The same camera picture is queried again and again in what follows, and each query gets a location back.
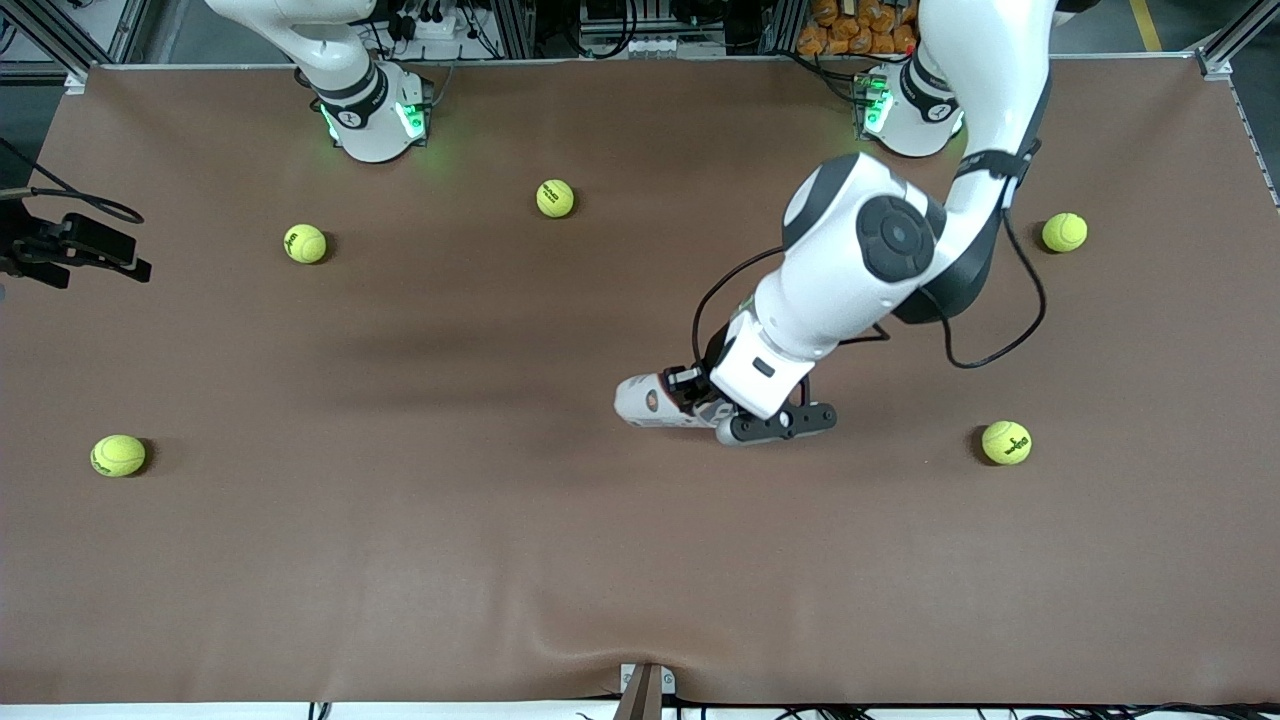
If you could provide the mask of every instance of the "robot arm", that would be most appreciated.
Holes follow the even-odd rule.
[[[931,87],[954,92],[969,124],[946,205],[869,155],[824,163],[787,206],[782,265],[739,307],[701,366],[623,382],[617,413],[639,427],[714,427],[731,445],[820,432],[835,423],[833,409],[788,397],[840,341],[891,311],[922,323],[968,307],[986,281],[1000,214],[1037,147],[1052,19],[1048,0],[922,3],[925,60],[901,73],[936,65],[923,68]],[[908,97],[890,110],[905,120],[884,127],[923,127],[934,105]]]
[[[375,63],[348,23],[376,0],[206,0],[289,56],[320,96],[329,135],[364,163],[381,163],[426,137],[430,97],[422,78]]]

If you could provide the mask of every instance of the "metal bracket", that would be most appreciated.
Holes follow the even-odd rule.
[[[1201,74],[1204,76],[1204,79],[1207,81],[1230,79],[1231,77],[1231,63],[1224,61],[1220,65],[1212,65],[1210,59],[1204,55],[1203,47],[1196,49],[1196,61],[1201,67]]]
[[[67,90],[67,95],[84,95],[84,81],[69,74],[63,81],[63,88]]]
[[[662,678],[662,694],[676,694],[676,674],[660,665],[654,665],[653,667],[659,673],[659,676]],[[621,682],[618,683],[620,693],[627,692],[627,685],[631,684],[631,678],[635,676],[635,673],[636,673],[635,664],[627,664],[622,666],[622,676]]]
[[[724,445],[795,439],[827,432],[836,427],[836,409],[826,402],[783,402],[782,409],[768,420],[739,413],[716,428],[716,437]]]

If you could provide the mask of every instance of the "tennis ball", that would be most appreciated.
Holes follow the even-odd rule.
[[[982,450],[993,462],[1018,465],[1032,454],[1032,434],[1018,423],[1000,420],[983,430]]]
[[[142,468],[147,459],[147,448],[136,437],[108,436],[93,446],[88,461],[93,469],[108,478],[132,475]]]
[[[319,261],[328,247],[324,233],[315,225],[293,225],[284,233],[284,251],[303,265]]]
[[[538,209],[548,218],[563,218],[573,209],[573,188],[564,181],[547,181],[538,186]]]
[[[1075,213],[1059,213],[1044,223],[1041,238],[1053,252],[1070,252],[1089,237],[1089,225]]]

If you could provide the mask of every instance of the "black strap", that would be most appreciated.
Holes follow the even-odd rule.
[[[933,88],[925,90],[915,82],[915,77],[911,73],[913,64],[908,64],[902,68],[902,74],[900,76],[902,86],[902,97],[915,106],[920,111],[920,118],[929,124],[938,124],[946,122],[955,114],[956,109],[960,108],[955,97],[941,99],[934,92],[947,92],[946,83],[941,78],[934,77],[924,65],[918,61],[913,61],[914,67],[919,67],[920,77],[925,79],[925,83]]]
[[[337,102],[324,102],[325,110],[329,111],[329,117],[338,122],[344,128],[361,129],[369,124],[369,117],[374,114],[374,110],[381,108],[383,102],[387,100],[387,94],[389,90],[389,81],[387,79],[387,73],[381,68],[374,65],[378,72],[378,85],[374,91],[365,96],[364,100],[352,102],[349,105],[339,105]]]
[[[311,87],[312,90],[316,91],[316,95],[319,95],[320,97],[324,97],[330,102],[339,102],[342,100],[346,100],[348,97],[355,97],[361,92],[364,92],[365,88],[367,88],[370,85],[374,83],[378,72],[380,72],[378,64],[369,63],[369,68],[365,70],[365,74],[356,82],[348,85],[347,87],[340,87],[338,90],[326,90],[324,87],[316,87],[314,82],[311,83]]]
[[[1039,138],[1033,140],[1030,147],[1021,156],[1011,155],[1002,150],[974,152],[960,160],[960,167],[956,168],[956,177],[987,170],[996,179],[1014,178],[1016,181],[1015,184],[1021,184],[1023,178],[1027,177],[1027,170],[1032,167],[1032,158],[1039,151]]]

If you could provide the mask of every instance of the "cable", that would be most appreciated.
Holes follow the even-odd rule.
[[[484,24],[477,18],[475,5],[471,4],[471,0],[462,0],[458,8],[462,10],[462,15],[467,20],[467,26],[476,31],[476,40],[480,42],[480,46],[484,47],[494,60],[500,60],[502,54],[498,53],[498,47],[493,44],[493,40],[489,38],[489,33],[485,32]],[[489,17],[485,15],[485,22],[488,20]]]
[[[947,354],[947,363],[951,363],[952,365],[960,368],[961,370],[973,370],[977,368],[982,368],[983,365],[995,363],[996,360],[1000,360],[1010,351],[1012,351],[1015,347],[1025,342],[1027,338],[1032,337],[1032,333],[1034,333],[1036,329],[1039,328],[1041,322],[1044,320],[1044,313],[1048,307],[1048,299],[1044,296],[1044,284],[1041,282],[1039,274],[1036,273],[1036,268],[1032,265],[1030,259],[1027,258],[1027,252],[1023,250],[1021,243],[1018,242],[1018,236],[1014,233],[1012,222],[1009,219],[1009,210],[1001,210],[1000,220],[1005,225],[1005,233],[1009,234],[1009,243],[1014,246],[1014,252],[1018,254],[1018,259],[1021,260],[1023,268],[1027,269],[1027,277],[1029,277],[1032,279],[1032,284],[1036,286],[1036,296],[1039,299],[1039,310],[1036,313],[1036,319],[1032,320],[1032,324],[1028,325],[1025,331],[1023,331],[1023,334],[1018,336],[1018,338],[1014,342],[1010,342],[1005,347],[997,350],[996,352],[992,352],[991,355],[983,357],[982,360],[975,360],[973,363],[961,363],[956,360],[955,352],[951,348],[951,320],[947,319],[946,314],[942,311],[942,305],[938,302],[936,297],[933,297],[933,293],[929,292],[928,288],[920,287],[919,290],[920,295],[924,296],[924,299],[933,305],[934,310],[938,311],[938,318],[941,318],[942,320],[942,342],[943,342],[943,348],[946,350]],[[1021,720],[1032,720],[1032,719],[1023,717]]]
[[[699,368],[703,364],[703,351],[701,351],[701,348],[699,348],[699,342],[698,342],[698,334],[699,333],[698,333],[698,329],[699,329],[699,325],[701,325],[701,322],[703,322],[703,310],[707,309],[707,304],[710,302],[712,297],[714,297],[716,293],[719,292],[719,288],[724,287],[728,283],[728,281],[733,279],[735,275],[737,275],[742,270],[750,268],[751,265],[759,263],[760,260],[764,260],[767,258],[772,258],[772,256],[782,252],[782,250],[783,250],[783,247],[780,245],[777,247],[772,247],[769,250],[765,250],[764,252],[760,252],[759,255],[755,255],[754,258],[751,258],[749,260],[744,260],[742,263],[739,263],[739,265],[736,268],[733,268],[732,270],[724,273],[724,277],[722,277],[719,279],[719,282],[717,282],[716,284],[713,284],[712,288],[707,291],[707,295],[704,295],[703,299],[698,302],[698,309],[694,310],[694,327],[692,327],[692,337],[694,337],[694,366],[695,368]]]
[[[692,703],[681,701],[678,697],[675,698],[676,702],[681,703],[678,707],[684,708],[699,708],[701,711],[701,720],[707,720],[707,711],[709,708],[739,708],[739,710],[772,710],[773,707],[763,707],[760,705],[744,705],[744,703]],[[936,705],[892,705],[883,706],[883,708],[929,708],[938,710],[940,706]],[[796,705],[796,706],[783,706],[781,708],[783,712],[778,715],[774,720],[786,719],[803,719],[801,714],[813,712],[817,717],[823,720],[876,720],[874,716],[869,714],[873,707],[870,706],[855,706],[855,705]],[[986,714],[982,707],[974,707],[978,712],[980,720],[986,720]],[[1011,707],[1007,708],[1009,712],[1016,714]],[[1256,705],[1193,705],[1185,702],[1169,702],[1156,706],[1124,706],[1124,705],[1079,705],[1079,706],[1041,706],[1039,711],[1052,711],[1065,714],[1068,717],[1080,717],[1091,720],[1138,720],[1144,715],[1152,712],[1185,712],[1207,715],[1211,717],[1217,717],[1220,720],[1267,720],[1263,714],[1275,715],[1280,714],[1280,705],[1276,703],[1256,703]],[[1019,720],[1068,720],[1061,715],[1020,715]]]
[[[378,26],[374,24],[374,20],[365,20],[365,24],[369,26],[369,29],[374,31],[374,41],[378,42],[378,56],[383,60],[389,60],[390,51],[383,45],[383,33],[378,29]]]
[[[123,202],[116,202],[115,200],[108,200],[108,199],[100,197],[97,195],[88,195],[86,192],[81,192],[81,191],[76,190],[70,184],[63,182],[63,179],[59,178],[58,176],[55,176],[54,173],[50,173],[49,170],[46,170],[44,168],[44,165],[41,165],[40,163],[37,163],[37,161],[32,160],[31,158],[27,158],[26,155],[23,155],[23,152],[20,150],[18,150],[17,147],[14,147],[8,140],[5,140],[3,137],[0,137],[0,146],[3,146],[5,150],[8,150],[14,158],[18,158],[19,160],[22,160],[27,165],[29,165],[31,169],[33,169],[37,173],[45,176],[46,178],[49,178],[55,184],[61,186],[61,190],[50,190],[50,188],[33,187],[33,188],[31,188],[31,193],[32,195],[51,195],[51,196],[56,196],[56,197],[70,197],[70,199],[74,199],[74,200],[81,200],[83,202],[88,204],[91,208],[93,208],[99,213],[102,213],[104,215],[115,218],[116,220],[122,220],[122,222],[125,222],[125,223],[132,223],[134,225],[141,225],[142,224],[142,222],[143,222],[142,215],[137,210],[134,210],[133,208],[129,208],[128,205],[125,205]]]
[[[307,705],[307,720],[329,720],[333,711],[332,702],[312,702]]]
[[[845,345],[858,345],[859,342],[884,342],[892,340],[890,334],[884,332],[884,328],[882,328],[879,323],[872,323],[872,329],[876,331],[877,334],[842,340],[836,343],[836,347],[842,347]]]
[[[815,74],[826,72],[829,77],[838,78],[838,79],[854,79],[854,77],[855,77],[854,74],[850,74],[850,73],[837,73],[837,72],[833,72],[833,70],[819,70],[817,65],[814,65],[813,63],[810,63],[809,60],[806,60],[803,55],[800,55],[797,53],[792,53],[791,50],[771,50],[769,53],[765,53],[765,55],[780,55],[782,58],[790,58],[790,59],[795,60],[795,63],[797,65],[800,65],[801,68],[809,70],[810,73],[815,73]],[[876,61],[879,61],[879,63],[888,63],[890,65],[901,65],[902,63],[906,63],[908,60],[911,59],[910,55],[904,55],[901,58],[883,58],[883,56],[879,56],[879,55],[865,55],[865,54],[861,54],[861,53],[849,53],[846,55],[840,55],[840,58],[841,59],[845,59],[845,58],[861,58],[864,60],[876,60]]]
[[[845,95],[844,92],[840,91],[838,87],[836,87],[836,83],[832,82],[831,76],[828,76],[827,72],[822,69],[822,64],[818,63],[818,56],[817,55],[813,56],[813,67],[818,69],[818,77],[822,78],[822,82],[827,86],[827,90],[829,90],[831,92],[833,92],[836,95],[836,97],[840,97],[841,100],[844,100],[845,102],[849,102],[850,105],[856,105],[858,104],[858,100],[854,100],[852,95]]]
[[[772,256],[774,256],[774,255],[777,255],[777,254],[780,254],[782,251],[783,251],[783,247],[781,247],[781,246],[772,247],[772,249],[765,250],[764,252],[760,252],[760,254],[758,254],[758,255],[755,255],[755,256],[753,256],[753,258],[750,258],[748,260],[744,260],[742,263],[739,263],[739,265],[736,268],[733,268],[732,270],[724,273],[724,277],[722,277],[716,284],[713,284],[712,288],[707,291],[707,295],[704,295],[703,299],[698,302],[698,309],[694,310],[694,323],[692,323],[692,329],[691,329],[692,343],[694,343],[694,366],[695,368],[698,368],[698,366],[700,366],[703,364],[701,342],[699,341],[699,336],[701,334],[700,329],[701,329],[701,323],[703,323],[703,311],[707,309],[707,304],[710,302],[712,297],[714,297],[716,293],[719,292],[722,287],[724,287],[726,284],[728,284],[730,281],[732,281],[735,277],[737,277],[739,273],[741,273],[742,270],[745,270],[745,269],[750,268],[751,265],[759,263],[760,260],[765,260],[768,258],[772,258]],[[861,342],[884,342],[884,341],[890,340],[890,334],[884,331],[883,327],[881,327],[879,323],[872,323],[872,329],[876,331],[876,334],[873,334],[873,336],[863,336],[863,337],[851,337],[849,340],[842,340],[838,343],[836,343],[836,346],[841,347],[841,346],[846,346],[846,345],[858,345],[858,343],[861,343]]]
[[[458,60],[462,59],[462,46],[458,45],[458,59],[449,63],[449,74],[444,76],[444,82],[440,83],[440,92],[435,94],[431,99],[431,109],[434,110],[444,101],[444,91],[449,88],[449,83],[453,81],[453,70],[458,68]]]
[[[0,18],[0,44],[3,44],[3,46],[0,46],[0,55],[4,55],[5,53],[9,51],[9,46],[13,45],[13,41],[17,40],[17,37],[18,37],[18,27],[9,24],[9,20],[4,18]]]
[[[593,60],[608,60],[621,54],[623,50],[631,46],[631,41],[636,37],[636,31],[640,29],[640,10],[636,8],[636,0],[627,0],[627,6],[631,9],[631,29],[627,29],[627,15],[623,12],[622,15],[622,36],[618,37],[618,44],[604,55],[596,55],[591,50],[586,50],[582,45],[573,38],[571,28],[573,23],[564,26],[564,41],[568,42],[570,47],[573,49],[580,56],[590,58]],[[577,23],[579,29],[581,29],[581,23]]]

